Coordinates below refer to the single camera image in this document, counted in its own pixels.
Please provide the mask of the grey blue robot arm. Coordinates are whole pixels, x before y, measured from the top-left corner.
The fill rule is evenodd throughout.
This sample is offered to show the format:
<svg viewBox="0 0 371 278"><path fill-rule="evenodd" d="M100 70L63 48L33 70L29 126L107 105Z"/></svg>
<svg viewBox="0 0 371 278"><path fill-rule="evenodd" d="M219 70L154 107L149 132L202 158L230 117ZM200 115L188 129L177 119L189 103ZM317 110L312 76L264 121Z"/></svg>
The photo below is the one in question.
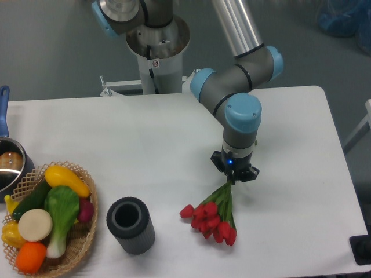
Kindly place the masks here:
<svg viewBox="0 0 371 278"><path fill-rule="evenodd" d="M235 63L223 72L204 68L190 83L195 98L223 127L223 144L211 160L229 182L248 182L253 146L261 123L261 103L251 91L283 70L280 52L266 46L246 1L213 1L213 8ZM172 1L93 1L92 10L109 36L125 35L137 57L143 94L182 91L183 52L190 42L186 22L173 12Z"/></svg>

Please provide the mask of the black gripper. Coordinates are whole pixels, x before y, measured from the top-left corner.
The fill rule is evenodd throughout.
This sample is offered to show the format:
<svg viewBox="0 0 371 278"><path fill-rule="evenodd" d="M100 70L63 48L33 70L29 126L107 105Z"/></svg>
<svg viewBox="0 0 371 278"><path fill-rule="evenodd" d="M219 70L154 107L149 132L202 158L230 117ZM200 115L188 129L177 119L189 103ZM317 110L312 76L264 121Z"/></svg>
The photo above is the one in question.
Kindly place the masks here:
<svg viewBox="0 0 371 278"><path fill-rule="evenodd" d="M214 151L210 159L218 171L224 173L227 181L232 181L232 184L235 185L237 181L253 181L259 175L260 170L251 166L251 157L252 154L238 158L232 152L226 152L222 149L221 152Z"/></svg>

